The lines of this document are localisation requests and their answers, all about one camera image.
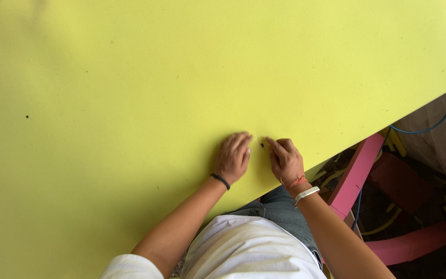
white fitness band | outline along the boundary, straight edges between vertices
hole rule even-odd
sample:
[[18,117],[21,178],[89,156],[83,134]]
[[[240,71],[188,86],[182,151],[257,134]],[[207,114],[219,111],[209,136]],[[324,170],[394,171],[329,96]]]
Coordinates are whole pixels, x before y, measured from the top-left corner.
[[297,204],[299,203],[299,200],[302,200],[303,198],[305,198],[305,197],[307,197],[308,195],[310,195],[310,194],[312,194],[312,193],[316,193],[316,192],[318,192],[319,191],[319,188],[318,188],[318,186],[314,186],[314,187],[312,187],[312,188],[310,188],[310,189],[307,189],[306,191],[304,191],[304,192],[300,192],[296,197],[295,197],[295,199],[293,200],[294,201],[294,208],[297,208]]

black bracelet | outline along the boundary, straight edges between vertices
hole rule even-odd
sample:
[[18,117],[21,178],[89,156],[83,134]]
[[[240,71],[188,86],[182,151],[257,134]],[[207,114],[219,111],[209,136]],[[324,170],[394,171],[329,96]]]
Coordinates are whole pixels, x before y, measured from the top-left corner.
[[214,177],[215,179],[223,182],[223,184],[226,186],[226,190],[230,190],[230,184],[228,184],[228,182],[221,176],[219,176],[218,174],[212,173],[210,176]]

sleeve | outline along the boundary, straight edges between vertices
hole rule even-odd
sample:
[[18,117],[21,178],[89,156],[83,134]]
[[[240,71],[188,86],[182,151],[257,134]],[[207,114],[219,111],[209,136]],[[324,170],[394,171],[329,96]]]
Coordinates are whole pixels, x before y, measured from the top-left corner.
[[114,257],[99,279],[164,279],[159,269],[146,259],[133,254]]

forearm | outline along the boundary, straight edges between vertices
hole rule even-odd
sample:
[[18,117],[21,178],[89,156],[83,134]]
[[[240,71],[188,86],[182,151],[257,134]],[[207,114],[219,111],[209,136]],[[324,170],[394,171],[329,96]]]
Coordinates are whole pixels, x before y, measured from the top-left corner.
[[132,254],[149,259],[165,278],[170,277],[174,266],[189,247],[207,213],[225,191],[223,183],[208,178],[201,188],[142,238]]
[[[293,187],[289,193],[294,198],[310,187],[309,183],[304,183]],[[304,215],[314,241],[335,278],[394,278],[373,251],[317,193],[300,200],[297,207]]]

white plastic sheet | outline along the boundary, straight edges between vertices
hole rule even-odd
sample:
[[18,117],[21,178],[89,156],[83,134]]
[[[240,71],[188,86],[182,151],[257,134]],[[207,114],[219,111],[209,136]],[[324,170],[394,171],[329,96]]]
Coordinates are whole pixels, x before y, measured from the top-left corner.
[[[417,131],[436,124],[445,114],[446,94],[395,123],[401,130]],[[446,119],[437,128],[422,134],[402,134],[410,157],[446,174]]]

